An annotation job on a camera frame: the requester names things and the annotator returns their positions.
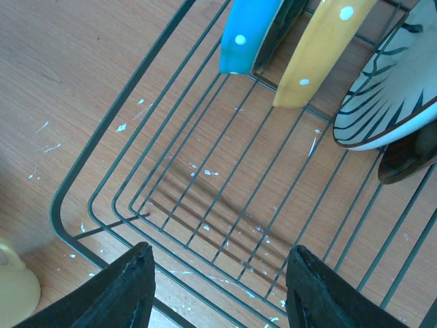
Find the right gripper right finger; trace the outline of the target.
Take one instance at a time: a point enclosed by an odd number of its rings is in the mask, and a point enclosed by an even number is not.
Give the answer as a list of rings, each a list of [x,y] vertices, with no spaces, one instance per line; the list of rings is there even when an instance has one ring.
[[[405,327],[303,245],[290,249],[285,278],[290,327]]]

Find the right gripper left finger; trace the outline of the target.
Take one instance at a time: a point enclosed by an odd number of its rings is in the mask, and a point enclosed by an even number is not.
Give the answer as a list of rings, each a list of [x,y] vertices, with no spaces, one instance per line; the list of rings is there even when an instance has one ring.
[[[147,327],[156,289],[152,246],[140,242],[17,327]]]

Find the dark wire dish rack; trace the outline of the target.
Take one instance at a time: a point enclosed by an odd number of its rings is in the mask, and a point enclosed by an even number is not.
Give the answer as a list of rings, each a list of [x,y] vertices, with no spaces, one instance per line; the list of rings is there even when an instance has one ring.
[[[436,167],[392,185],[384,149],[347,150],[334,116],[413,1],[379,1],[307,105],[271,105],[317,6],[261,72],[219,72],[231,1],[153,1],[164,29],[51,204],[60,239],[103,269],[154,251],[156,309],[180,326],[286,327],[304,245],[408,327],[436,326]]]

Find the black bottom plate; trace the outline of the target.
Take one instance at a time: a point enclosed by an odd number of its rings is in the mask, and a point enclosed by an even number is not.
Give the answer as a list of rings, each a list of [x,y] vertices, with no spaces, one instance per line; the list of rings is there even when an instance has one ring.
[[[402,181],[436,162],[436,121],[393,143],[385,150],[378,168],[384,185]]]

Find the white blue striped plate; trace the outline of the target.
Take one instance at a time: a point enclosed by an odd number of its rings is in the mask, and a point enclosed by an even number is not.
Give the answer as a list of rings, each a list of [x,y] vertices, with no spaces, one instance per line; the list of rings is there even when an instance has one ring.
[[[381,41],[333,124],[350,150],[390,144],[436,119],[436,2],[419,1]]]

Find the orange polka dot plate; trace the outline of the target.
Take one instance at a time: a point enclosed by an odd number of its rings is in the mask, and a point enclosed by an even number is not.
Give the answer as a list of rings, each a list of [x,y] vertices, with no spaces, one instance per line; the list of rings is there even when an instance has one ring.
[[[319,2],[281,77],[274,107],[304,107],[311,100],[375,3]]]

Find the teal polka dot plate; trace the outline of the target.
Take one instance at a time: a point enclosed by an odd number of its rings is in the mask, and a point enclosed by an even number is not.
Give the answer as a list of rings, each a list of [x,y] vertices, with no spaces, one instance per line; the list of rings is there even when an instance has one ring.
[[[220,73],[263,68],[307,5],[303,0],[234,1],[221,38]]]

